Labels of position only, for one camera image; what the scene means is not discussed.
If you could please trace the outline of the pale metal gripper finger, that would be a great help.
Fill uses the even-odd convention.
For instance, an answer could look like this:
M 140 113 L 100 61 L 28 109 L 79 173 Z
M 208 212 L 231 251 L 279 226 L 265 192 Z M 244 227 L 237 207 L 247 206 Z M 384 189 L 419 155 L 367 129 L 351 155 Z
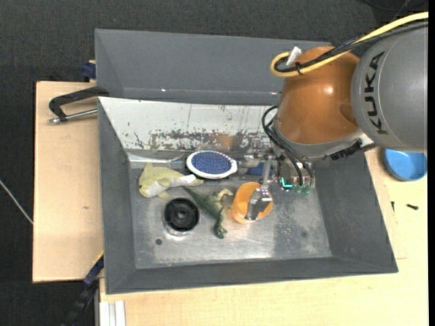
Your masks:
M 273 209 L 273 197 L 268 189 L 261 189 L 260 216 L 267 216 Z
M 262 190 L 260 188 L 256 188 L 249 197 L 245 219 L 248 221 L 255 221 L 257 219 L 258 213 L 261 211 L 261 206 Z

